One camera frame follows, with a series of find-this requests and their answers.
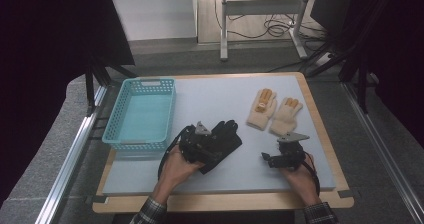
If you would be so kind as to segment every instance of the wrist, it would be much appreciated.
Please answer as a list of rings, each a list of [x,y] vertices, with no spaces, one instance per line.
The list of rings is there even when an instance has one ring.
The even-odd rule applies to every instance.
[[[174,187],[172,187],[171,185],[167,185],[166,183],[159,181],[156,184],[155,189],[153,190],[152,198],[156,202],[162,205],[166,205],[168,197],[171,195],[173,189]]]
[[[301,195],[302,201],[305,204],[305,206],[313,206],[316,204],[322,203],[321,199],[318,195]]]

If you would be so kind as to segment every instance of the metal frame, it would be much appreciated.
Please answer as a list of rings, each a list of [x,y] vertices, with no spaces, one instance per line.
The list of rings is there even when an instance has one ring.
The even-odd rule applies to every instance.
[[[299,29],[309,0],[222,0],[221,61],[228,60],[227,16],[297,14],[296,22],[289,29],[290,37],[300,59],[307,59],[305,48],[299,38]]]
[[[392,179],[395,187],[397,188],[400,196],[402,197],[405,203],[406,208],[408,208],[415,223],[424,223],[424,208],[419,197],[409,184],[409,181],[402,174],[402,171],[399,169],[398,165],[396,164],[396,161],[390,154],[389,149],[387,149],[386,144],[384,143],[383,139],[375,128],[370,117],[366,113],[364,113],[361,107],[357,104],[357,96],[355,94],[355,90],[353,90],[351,85],[348,85],[346,83],[342,83],[341,85],[346,91],[350,103],[352,104],[353,110],[355,111],[360,122],[364,126],[364,129],[367,132],[371,143],[376,149],[381,162],[386,168],[387,173]]]
[[[95,95],[95,105],[99,106],[106,94],[107,87],[100,87]],[[50,223],[57,211],[59,203],[62,199],[63,193],[68,185],[69,179],[72,176],[76,163],[79,160],[81,152],[87,142],[91,128],[94,125],[99,109],[96,108],[95,111],[83,119],[80,129],[72,143],[72,146],[66,156],[66,159],[62,165],[62,168],[59,171],[59,174],[53,184],[52,189],[50,190],[49,195],[47,196],[46,201],[44,202],[43,208],[38,215],[36,224]]]

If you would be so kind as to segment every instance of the beige glove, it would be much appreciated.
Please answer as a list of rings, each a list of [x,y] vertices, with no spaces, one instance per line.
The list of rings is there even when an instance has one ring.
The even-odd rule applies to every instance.
[[[258,91],[252,109],[250,110],[247,124],[259,130],[265,130],[268,120],[277,108],[275,96],[277,94],[271,89],[262,89]]]
[[[271,132],[282,136],[287,132],[293,131],[296,126],[296,114],[302,109],[303,105],[297,99],[284,98],[280,105],[280,109],[275,113],[271,123]]]

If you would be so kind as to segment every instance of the aluminum rail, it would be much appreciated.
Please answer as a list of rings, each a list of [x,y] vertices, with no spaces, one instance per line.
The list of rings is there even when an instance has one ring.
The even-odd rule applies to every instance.
[[[367,114],[363,113],[362,109],[357,104],[356,93],[352,86],[345,83],[342,83],[341,85],[345,89],[356,115],[359,117],[360,122],[364,126],[369,138],[371,139],[372,145],[376,149],[381,162],[386,168],[387,173],[392,179],[415,223],[424,223],[424,209],[417,194],[411,187],[409,181],[402,174],[401,170],[396,164],[396,161],[390,154],[389,149],[387,149],[386,144],[378,133],[377,128],[374,126],[372,120]]]
[[[95,106],[99,106],[106,94],[107,87],[100,87],[95,95]],[[81,155],[81,152],[85,146],[87,138],[90,134],[91,128],[94,125],[96,116],[99,112],[99,108],[88,117],[85,117],[82,121],[80,129],[72,143],[72,146],[66,156],[66,159],[62,165],[62,168],[59,171],[58,176],[53,184],[52,189],[50,190],[49,195],[47,196],[46,201],[44,202],[43,208],[38,215],[36,224],[45,224],[50,223],[57,211],[59,203],[62,199],[63,193],[68,185],[69,179],[72,176],[74,168],[78,162],[78,159]]]

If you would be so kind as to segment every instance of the black curtain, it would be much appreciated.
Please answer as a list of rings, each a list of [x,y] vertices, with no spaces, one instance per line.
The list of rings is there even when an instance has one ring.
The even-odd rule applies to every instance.
[[[376,93],[424,147],[424,0],[390,0],[367,45]]]
[[[134,61],[112,0],[0,0],[0,16],[3,201],[50,130],[68,83],[93,60]]]

